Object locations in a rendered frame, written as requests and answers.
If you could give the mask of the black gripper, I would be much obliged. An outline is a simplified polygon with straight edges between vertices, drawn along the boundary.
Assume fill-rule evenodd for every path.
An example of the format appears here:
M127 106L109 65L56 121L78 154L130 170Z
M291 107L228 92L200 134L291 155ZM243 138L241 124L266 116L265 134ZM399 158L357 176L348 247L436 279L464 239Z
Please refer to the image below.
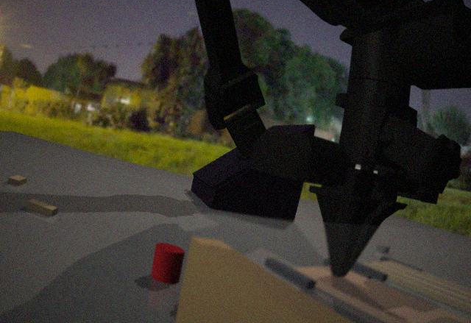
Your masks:
M346 93L337 93L344 108L339 143L299 132L267 129L252 146L248 168L310 185L323 222L380 226L406 208L397 196L437 204L439 193L426 188L378 149L377 159L363 157L367 133L380 108L402 120L417 122L403 89L374 79L351 79ZM355 165L361 165L361 170ZM374 173L374 170L378 173Z

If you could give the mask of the dark red cylinder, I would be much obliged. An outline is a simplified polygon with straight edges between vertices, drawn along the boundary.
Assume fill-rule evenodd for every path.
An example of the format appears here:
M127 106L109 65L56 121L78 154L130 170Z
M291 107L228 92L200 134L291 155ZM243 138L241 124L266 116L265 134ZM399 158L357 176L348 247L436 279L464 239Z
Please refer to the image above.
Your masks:
M185 250L171 244L155 246L152 277L167 284L179 283Z

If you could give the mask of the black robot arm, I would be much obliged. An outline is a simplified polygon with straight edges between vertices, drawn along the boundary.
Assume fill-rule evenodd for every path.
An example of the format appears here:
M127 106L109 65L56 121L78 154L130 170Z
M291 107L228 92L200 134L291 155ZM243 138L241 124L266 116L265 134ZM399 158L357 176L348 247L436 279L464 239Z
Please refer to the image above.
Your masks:
M210 62L203 79L208 120L227 128L248 160L266 127L257 109L265 105L258 75L241 59L230 0L194 0ZM349 81L374 79L410 95L423 90L471 88L471 9L463 0L300 0L323 21L346 29L339 39L352 46ZM223 118L250 104L235 115ZM461 146L437 139L380 108L372 122L363 157L378 149L426 188L442 194L460 176Z

